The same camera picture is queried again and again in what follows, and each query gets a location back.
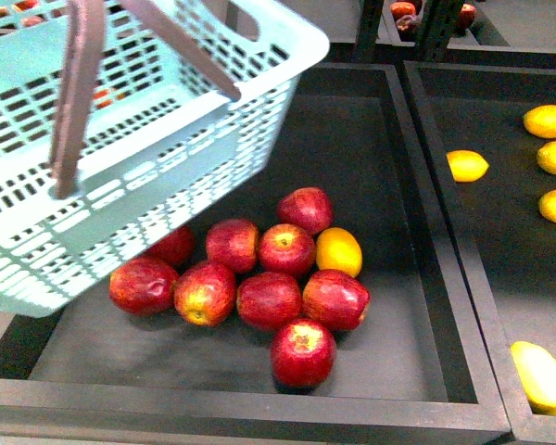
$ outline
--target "plastic basket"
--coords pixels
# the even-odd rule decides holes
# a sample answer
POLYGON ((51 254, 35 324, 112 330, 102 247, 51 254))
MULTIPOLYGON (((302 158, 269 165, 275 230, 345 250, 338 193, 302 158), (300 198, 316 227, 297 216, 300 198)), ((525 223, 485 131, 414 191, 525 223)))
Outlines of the plastic basket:
MULTIPOLYGON (((53 199, 50 152, 66 2, 0 19, 0 311, 51 314, 261 171, 326 36, 272 0, 233 0, 253 42, 196 0, 158 0, 242 93, 232 102, 115 0, 79 161, 53 199), (30 28, 24 20, 40 15, 30 28)), ((0 6, 8 2, 0 0, 0 6)))

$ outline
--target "red fruit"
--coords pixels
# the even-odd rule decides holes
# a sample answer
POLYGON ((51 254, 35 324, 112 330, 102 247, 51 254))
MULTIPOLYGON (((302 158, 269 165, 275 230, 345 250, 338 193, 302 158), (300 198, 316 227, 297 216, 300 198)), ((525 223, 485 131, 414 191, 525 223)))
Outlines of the red fruit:
POLYGON ((118 308, 146 316, 173 307, 173 288, 179 274, 164 261, 138 257, 111 274, 109 297, 118 308))
MULTIPOLYGON (((110 106, 113 104, 113 99, 111 98, 115 94, 115 89, 104 88, 103 90, 95 91, 93 94, 93 101, 97 102, 96 107, 97 109, 103 109, 105 107, 110 106)), ((118 100, 122 100, 126 95, 124 93, 120 93, 117 95, 118 100)))
POLYGON ((235 273, 247 273, 258 262, 258 227, 246 219, 218 222, 206 236, 209 260, 219 261, 235 273))
POLYGON ((189 260, 195 250, 196 236, 189 226, 184 225, 160 239, 145 254, 179 267, 189 260))
POLYGON ((239 316, 261 331, 277 331, 298 318, 301 303, 297 280, 285 273, 260 273, 237 289, 239 316))
POLYGON ((347 273, 324 269, 303 290, 303 313, 331 331, 356 329, 369 310, 371 294, 347 273))
POLYGON ((416 6, 410 2, 396 2, 389 7, 393 20, 399 20, 404 16, 415 15, 416 6))
POLYGON ((281 223, 297 225, 313 236, 332 224, 332 202, 321 188, 299 188, 280 200, 278 219, 281 223))
POLYGON ((45 20, 43 20, 39 16, 25 17, 24 19, 20 20, 20 22, 22 23, 22 26, 24 26, 25 28, 30 28, 31 26, 39 25, 39 24, 43 23, 44 21, 45 20))
POLYGON ((315 262, 315 241, 297 225, 274 225, 259 241, 259 262, 266 271, 301 278, 315 262))
POLYGON ((186 322, 216 326, 234 308, 234 273, 221 262, 201 261, 181 276, 173 296, 175 309, 186 322))
POLYGON ((39 0, 24 0, 23 2, 15 3, 20 9, 26 11, 32 7, 36 7, 39 4, 39 0))
POLYGON ((463 4, 460 11, 460 16, 457 19, 456 28, 459 31, 465 31, 474 24, 476 16, 475 6, 467 3, 463 4))
POLYGON ((304 319, 280 329, 270 347, 274 376, 291 388, 319 386, 332 371, 335 355, 335 340, 330 331, 304 319))

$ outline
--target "display tray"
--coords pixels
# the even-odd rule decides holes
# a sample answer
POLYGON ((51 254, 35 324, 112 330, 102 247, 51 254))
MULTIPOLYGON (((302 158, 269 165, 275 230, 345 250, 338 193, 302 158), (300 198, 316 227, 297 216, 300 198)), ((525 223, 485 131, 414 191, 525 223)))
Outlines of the display tray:
MULTIPOLYGON (((399 37, 396 21, 391 15, 390 7, 396 3, 396 0, 385 0, 383 5, 382 22, 385 24, 389 40, 392 45, 413 46, 414 42, 403 42, 399 37)), ((481 10, 481 3, 466 2, 473 4, 477 9, 477 15, 474 24, 465 32, 454 32, 449 39, 449 47, 471 47, 471 46, 508 46, 507 41, 499 34, 496 27, 488 19, 484 11, 481 10)), ((423 16, 426 2, 419 17, 423 16)))
POLYGON ((556 359, 556 224, 538 211, 556 176, 537 166, 546 140, 523 115, 556 104, 556 70, 406 62, 412 113, 487 350, 513 439, 556 443, 556 417, 532 414, 510 345, 525 340, 556 359), (490 164, 480 180, 456 184, 446 153, 471 149, 490 164))
POLYGON ((363 249, 372 294, 337 336, 329 379, 279 388, 272 336, 233 314, 138 319, 107 282, 49 319, 15 317, 0 342, 0 434, 160 440, 205 434, 346 443, 484 443, 508 421, 395 69, 324 64, 300 81, 267 168, 190 222, 278 223, 290 191, 323 187, 363 249))

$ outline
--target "black shelf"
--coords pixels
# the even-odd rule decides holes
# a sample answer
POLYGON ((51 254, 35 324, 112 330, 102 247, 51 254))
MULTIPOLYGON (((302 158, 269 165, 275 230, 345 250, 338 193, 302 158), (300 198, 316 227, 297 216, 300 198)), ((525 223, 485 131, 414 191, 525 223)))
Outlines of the black shelf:
POLYGON ((556 104, 556 70, 406 63, 407 93, 453 235, 517 443, 556 443, 556 417, 533 414, 509 346, 525 340, 556 358, 556 224, 537 201, 556 188, 523 115, 556 104), (455 184, 446 153, 474 150, 490 164, 455 184))
MULTIPOLYGON (((172 311, 135 320, 113 307, 102 283, 50 323, 15 318, 0 343, 0 434, 436 445, 506 434, 393 67, 325 64, 305 72, 266 170, 190 224, 200 240, 237 212, 268 228, 278 199, 309 184, 327 190, 335 225, 359 239, 359 279, 373 294, 364 325, 338 338, 333 374, 316 391, 277 388, 270 339, 235 316, 216 330, 196 329, 172 311), (14 378, 1 378, 14 363, 14 378)), ((203 255, 200 246, 194 261, 203 255)))

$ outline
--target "brown handle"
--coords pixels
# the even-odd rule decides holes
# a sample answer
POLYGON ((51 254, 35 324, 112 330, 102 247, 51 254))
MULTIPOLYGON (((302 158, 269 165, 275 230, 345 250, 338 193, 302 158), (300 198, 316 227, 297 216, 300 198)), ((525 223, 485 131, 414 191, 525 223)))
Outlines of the brown handle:
POLYGON ((241 92, 234 85, 233 80, 152 0, 120 0, 120 3, 227 96, 233 100, 241 98, 241 92))
POLYGON ((50 154, 54 197, 75 192, 77 163, 105 42, 103 0, 69 0, 69 30, 50 154))

